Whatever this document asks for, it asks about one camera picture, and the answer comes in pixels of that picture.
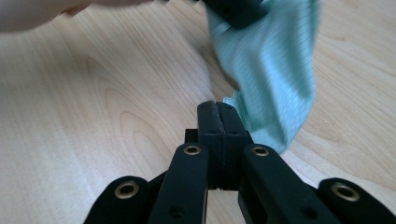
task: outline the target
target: light blue cloth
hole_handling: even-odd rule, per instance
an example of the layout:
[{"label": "light blue cloth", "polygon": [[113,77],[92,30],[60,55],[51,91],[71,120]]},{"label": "light blue cloth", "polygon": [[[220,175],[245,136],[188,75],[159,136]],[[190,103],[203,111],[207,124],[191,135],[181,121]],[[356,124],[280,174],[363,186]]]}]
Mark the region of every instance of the light blue cloth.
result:
[{"label": "light blue cloth", "polygon": [[312,66],[319,1],[266,0],[267,16],[235,30],[208,10],[215,52],[239,86],[224,103],[238,111],[255,143],[288,148],[315,97]]}]

